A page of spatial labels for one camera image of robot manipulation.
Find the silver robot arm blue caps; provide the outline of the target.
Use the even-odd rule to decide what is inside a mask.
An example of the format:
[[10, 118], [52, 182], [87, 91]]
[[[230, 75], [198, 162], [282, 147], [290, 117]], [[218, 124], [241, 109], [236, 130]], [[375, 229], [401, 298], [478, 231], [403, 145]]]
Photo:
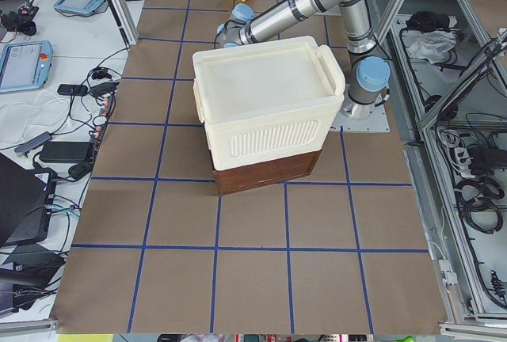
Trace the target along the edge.
[[335, 6], [340, 8], [344, 21], [353, 73], [341, 112], [350, 119], [364, 119], [373, 108], [387, 102], [389, 96], [381, 101], [377, 98], [391, 76], [387, 62], [375, 54], [379, 39], [372, 27], [367, 0], [283, 0], [257, 16], [248, 5], [237, 4], [227, 21], [217, 28], [215, 42], [223, 48], [257, 44]]

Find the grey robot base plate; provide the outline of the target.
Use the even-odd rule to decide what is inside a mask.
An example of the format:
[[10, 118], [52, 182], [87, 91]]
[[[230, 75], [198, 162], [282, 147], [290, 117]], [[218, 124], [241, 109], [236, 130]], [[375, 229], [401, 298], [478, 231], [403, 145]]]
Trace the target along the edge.
[[345, 85], [344, 102], [335, 116], [330, 132], [389, 133], [391, 131], [385, 104], [379, 94], [373, 104], [357, 104], [349, 97], [350, 84]]

